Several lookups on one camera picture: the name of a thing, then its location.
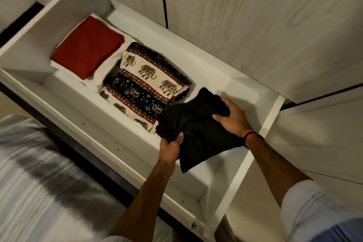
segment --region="black patterned stripe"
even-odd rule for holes
[[[175,82],[177,82],[181,86],[190,86],[192,83],[188,80],[186,76],[176,70],[169,62],[166,61],[165,57],[160,53],[142,45],[138,42],[133,42],[126,49],[127,52],[131,52],[136,54],[151,64],[155,65],[165,74],[167,74],[170,78],[172,78]]]
[[[139,85],[143,86],[146,90],[149,90],[151,93],[153,93],[156,97],[158,97],[160,100],[164,102],[170,102],[170,99],[164,97],[160,93],[158,93],[154,88],[152,88],[150,85],[148,85],[146,82],[144,82],[142,79],[138,78],[134,74],[130,73],[128,70],[122,68],[120,69],[120,73],[128,76],[129,78],[132,78],[134,82],[138,83]]]
[[[117,73],[105,81],[107,91],[127,105],[140,117],[154,123],[164,109],[169,107],[171,99],[165,102],[134,79]]]

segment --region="drawer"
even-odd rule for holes
[[[0,81],[136,188],[157,161],[160,137],[50,66],[57,45],[90,13],[162,53],[183,71],[193,82],[184,102],[202,87],[228,96],[266,136],[284,97],[116,0],[52,0],[0,49]],[[216,155],[186,173],[178,161],[161,207],[188,228],[194,222],[191,231],[202,239],[213,240],[252,161],[244,147]]]

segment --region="red garment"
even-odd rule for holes
[[[124,42],[123,35],[89,16],[57,47],[51,60],[84,80]]]

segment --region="black folded cloth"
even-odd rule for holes
[[[218,153],[243,145],[243,139],[225,130],[213,114],[228,117],[229,109],[218,95],[202,88],[191,101],[172,105],[158,117],[156,133],[169,143],[181,131],[184,133],[179,152],[183,173]]]

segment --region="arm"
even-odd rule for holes
[[[229,98],[221,97],[221,99],[228,106],[230,115],[229,117],[213,115],[213,118],[220,122],[227,131],[237,136],[242,136],[246,131],[252,130],[245,111],[241,110]],[[256,134],[247,137],[246,146],[260,166],[267,184],[280,207],[282,199],[290,187],[300,181],[310,179]]]
[[[141,186],[131,206],[121,216],[111,235],[119,235],[133,242],[152,241],[161,199],[169,178],[175,171],[179,145],[184,135],[180,133],[174,142],[165,139],[160,142],[157,164]]]

